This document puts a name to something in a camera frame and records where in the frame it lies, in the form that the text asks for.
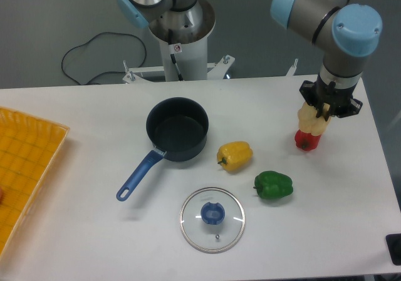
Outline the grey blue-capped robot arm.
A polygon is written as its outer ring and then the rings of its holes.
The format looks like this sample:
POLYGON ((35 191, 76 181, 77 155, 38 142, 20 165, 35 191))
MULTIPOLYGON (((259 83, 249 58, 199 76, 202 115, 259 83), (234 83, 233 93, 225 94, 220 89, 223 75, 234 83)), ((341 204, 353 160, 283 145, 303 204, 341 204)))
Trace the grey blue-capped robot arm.
MULTIPOLYGON (((124 16, 158 39, 168 81, 207 78, 207 38, 216 18, 206 0, 117 0, 124 16)), ((356 115, 362 103, 353 97, 382 32, 379 13, 350 0, 273 0, 271 17, 324 52, 316 81, 300 93, 317 116, 356 115)))

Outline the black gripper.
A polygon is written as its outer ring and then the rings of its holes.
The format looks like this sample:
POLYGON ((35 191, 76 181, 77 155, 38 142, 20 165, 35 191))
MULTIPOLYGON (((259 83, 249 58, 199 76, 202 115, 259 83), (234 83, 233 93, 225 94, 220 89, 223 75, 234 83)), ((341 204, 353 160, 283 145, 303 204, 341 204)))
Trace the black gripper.
POLYGON ((359 114, 363 103, 353 98, 355 87, 338 89, 334 81, 326 84, 321 79, 315 82, 305 80, 299 92, 305 102, 316 108, 316 118, 323 116, 324 108, 324 119, 329 121, 332 116, 345 118, 359 114))

